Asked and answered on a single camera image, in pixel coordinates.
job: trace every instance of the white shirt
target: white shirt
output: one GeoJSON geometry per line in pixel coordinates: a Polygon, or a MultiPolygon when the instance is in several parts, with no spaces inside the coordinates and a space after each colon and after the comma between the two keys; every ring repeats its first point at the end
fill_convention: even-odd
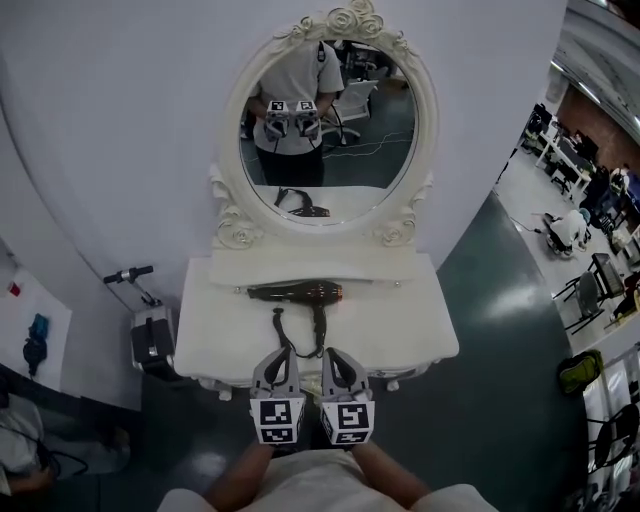
{"type": "Polygon", "coordinates": [[[587,223],[578,210],[571,210],[562,219],[551,224],[553,231],[561,242],[567,247],[572,247],[575,240],[583,240],[587,232],[587,223]]]}
{"type": "MultiPolygon", "coordinates": [[[[340,75],[340,61],[336,52],[328,44],[322,43],[324,62],[318,59],[320,43],[302,43],[273,64],[256,84],[251,96],[258,96],[265,105],[270,101],[282,100],[287,103],[289,112],[295,112],[299,101],[315,101],[319,92],[331,93],[344,89],[340,75]]],[[[275,141],[269,142],[264,133],[264,120],[258,119],[253,129],[253,140],[257,147],[273,151],[275,141]]],[[[302,155],[313,151],[314,146],[322,143],[322,130],[311,142],[300,137],[293,123],[289,123],[287,136],[278,141],[277,152],[280,155],[302,155]]]]}
{"type": "MultiPolygon", "coordinates": [[[[29,400],[9,394],[9,407],[0,409],[0,425],[42,439],[44,429],[38,408],[29,400]]],[[[11,495],[5,471],[27,475],[37,469],[36,444],[0,428],[0,494],[11,495]]]]}
{"type": "MultiPolygon", "coordinates": [[[[244,512],[304,511],[350,512],[405,509],[366,484],[351,454],[342,450],[296,453],[269,464],[264,484],[244,512]]],[[[497,512],[470,485],[435,491],[412,508],[414,512],[497,512]]],[[[198,494],[185,489],[170,491],[158,512],[215,512],[198,494]]]]}
{"type": "Polygon", "coordinates": [[[622,183],[624,184],[624,191],[626,191],[626,190],[629,189],[629,181],[630,181],[628,173],[629,173],[629,169],[625,169],[624,167],[623,168],[618,168],[618,169],[616,169],[615,171],[613,171],[611,173],[610,180],[613,183],[613,178],[615,176],[617,176],[618,174],[621,174],[622,175],[622,183]]]}

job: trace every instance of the cable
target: cable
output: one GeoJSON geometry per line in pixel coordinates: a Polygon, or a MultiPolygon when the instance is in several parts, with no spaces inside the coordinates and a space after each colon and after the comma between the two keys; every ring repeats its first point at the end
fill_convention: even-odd
{"type": "Polygon", "coordinates": [[[400,139],[400,140],[387,140],[387,138],[391,137],[392,135],[402,135],[404,133],[407,132],[392,132],[392,133],[387,133],[380,142],[368,142],[366,144],[357,144],[355,146],[349,146],[350,148],[358,148],[358,147],[362,147],[362,146],[371,146],[371,145],[377,145],[378,147],[373,150],[370,153],[341,153],[339,155],[328,155],[325,156],[323,158],[333,158],[333,157],[339,157],[339,156],[369,156],[369,155],[373,155],[375,153],[377,153],[378,151],[380,151],[380,149],[382,148],[382,146],[384,144],[393,144],[393,143],[397,143],[397,142],[413,142],[413,139],[400,139]]]}
{"type": "Polygon", "coordinates": [[[78,457],[74,457],[73,455],[69,455],[68,453],[51,451],[42,443],[42,441],[38,439],[34,439],[33,437],[25,434],[24,432],[21,432],[20,430],[16,430],[15,428],[6,427],[4,425],[0,425],[0,428],[3,430],[7,430],[9,432],[13,432],[14,434],[18,434],[19,436],[24,437],[28,441],[35,443],[36,454],[40,459],[40,464],[42,465],[42,468],[51,467],[53,474],[56,476],[56,478],[60,476],[60,461],[58,461],[58,459],[56,458],[56,455],[59,457],[66,457],[67,459],[76,461],[83,466],[82,469],[79,469],[78,471],[73,473],[73,476],[82,475],[89,470],[89,464],[87,464],[82,459],[79,459],[78,457]]]}
{"type": "Polygon", "coordinates": [[[340,140],[343,141],[344,140],[344,126],[342,124],[342,119],[340,119],[340,115],[338,114],[338,111],[336,110],[335,105],[332,103],[331,104],[331,108],[333,109],[333,113],[336,115],[336,119],[338,120],[338,124],[340,125],[340,140]]]}
{"type": "Polygon", "coordinates": [[[282,320],[280,320],[280,317],[282,316],[283,312],[284,310],[282,308],[275,308],[273,310],[273,327],[275,327],[276,333],[278,333],[280,347],[289,347],[293,351],[293,353],[300,359],[313,359],[314,357],[321,358],[324,355],[324,338],[318,336],[318,334],[316,333],[316,349],[305,356],[300,355],[296,350],[296,346],[287,337],[287,335],[284,333],[284,329],[282,328],[282,320]]]}
{"type": "Polygon", "coordinates": [[[509,218],[515,222],[516,224],[519,224],[520,226],[522,226],[524,229],[526,229],[529,233],[538,233],[539,235],[542,234],[542,230],[538,229],[538,228],[534,228],[534,229],[529,229],[527,226],[525,226],[522,222],[520,222],[519,220],[514,219],[513,217],[509,216],[509,218]]]}

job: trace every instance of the carved flower decoration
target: carved flower decoration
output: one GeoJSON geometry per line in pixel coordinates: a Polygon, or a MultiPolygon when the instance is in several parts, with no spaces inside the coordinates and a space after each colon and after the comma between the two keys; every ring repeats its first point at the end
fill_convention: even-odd
{"type": "Polygon", "coordinates": [[[380,16],[373,14],[360,22],[360,35],[368,39],[376,37],[382,30],[383,21],[380,16]]]}
{"type": "Polygon", "coordinates": [[[373,12],[373,4],[371,3],[371,0],[351,0],[349,7],[359,15],[373,12]]]}
{"type": "Polygon", "coordinates": [[[313,20],[309,16],[302,18],[302,20],[300,21],[300,28],[305,32],[308,32],[309,30],[311,30],[312,26],[313,26],[313,20]]]}
{"type": "Polygon", "coordinates": [[[346,34],[358,26],[358,18],[349,9],[334,9],[327,16],[327,25],[336,34],[346,34]]]}
{"type": "Polygon", "coordinates": [[[415,233],[416,225],[412,219],[387,222],[384,226],[374,231],[382,244],[387,247],[398,247],[408,244],[415,233]]]}
{"type": "Polygon", "coordinates": [[[398,36],[396,37],[396,40],[393,42],[393,47],[397,51],[400,51],[402,53],[411,53],[411,50],[409,48],[409,43],[404,38],[404,34],[402,32],[398,32],[398,36]]]}
{"type": "Polygon", "coordinates": [[[253,242],[264,234],[260,228],[249,221],[230,216],[218,226],[218,239],[230,249],[248,249],[253,242]]]}
{"type": "Polygon", "coordinates": [[[289,43],[296,45],[305,40],[307,33],[300,25],[294,25],[289,33],[289,43]]]}

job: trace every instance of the computer monitor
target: computer monitor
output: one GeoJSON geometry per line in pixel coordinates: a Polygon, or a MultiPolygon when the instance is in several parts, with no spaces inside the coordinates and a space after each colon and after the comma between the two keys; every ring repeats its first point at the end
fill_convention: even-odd
{"type": "Polygon", "coordinates": [[[542,124],[545,124],[545,125],[549,126],[553,116],[551,115],[551,112],[549,112],[545,108],[544,105],[542,105],[541,103],[536,103],[536,106],[533,107],[533,111],[540,116],[542,124]]]}
{"type": "Polygon", "coordinates": [[[598,154],[598,145],[580,130],[576,130],[576,135],[580,135],[582,140],[580,144],[576,144],[576,153],[590,162],[595,162],[598,154]]]}

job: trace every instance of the hand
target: hand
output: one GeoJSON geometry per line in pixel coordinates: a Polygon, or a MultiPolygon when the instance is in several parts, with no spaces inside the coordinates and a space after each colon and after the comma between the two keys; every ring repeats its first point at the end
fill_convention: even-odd
{"type": "Polygon", "coordinates": [[[32,490],[37,491],[51,487],[55,480],[55,475],[51,468],[45,468],[35,470],[29,475],[28,480],[32,490]]]}

